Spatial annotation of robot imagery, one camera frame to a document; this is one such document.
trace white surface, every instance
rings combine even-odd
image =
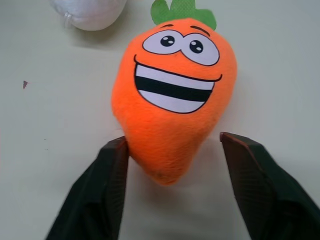
[[[110,93],[129,41],[153,27],[129,0],[102,32],[63,29],[43,0],[0,1],[0,239],[42,240],[72,183],[116,137]],[[263,143],[320,204],[318,0],[198,0],[233,46],[232,101],[173,187],[130,162],[121,240],[247,240],[219,132]],[[23,81],[30,84],[23,90]]]

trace green felt leaves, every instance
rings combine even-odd
[[[166,0],[155,0],[151,7],[151,17],[156,25],[176,19],[193,18],[213,30],[217,28],[217,22],[212,11],[196,9],[195,0],[172,0],[170,9]]]

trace white plush toy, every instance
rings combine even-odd
[[[66,26],[73,25],[86,31],[105,29],[123,11],[127,0],[49,0],[64,17]]]

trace smiling mouth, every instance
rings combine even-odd
[[[136,61],[135,86],[149,103],[179,114],[200,109],[209,99],[215,80],[202,80],[150,67]]]

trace carrot plush toy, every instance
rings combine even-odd
[[[210,10],[195,0],[151,7],[155,28],[129,44],[112,91],[112,110],[130,155],[157,183],[187,172],[233,92],[237,62]]]

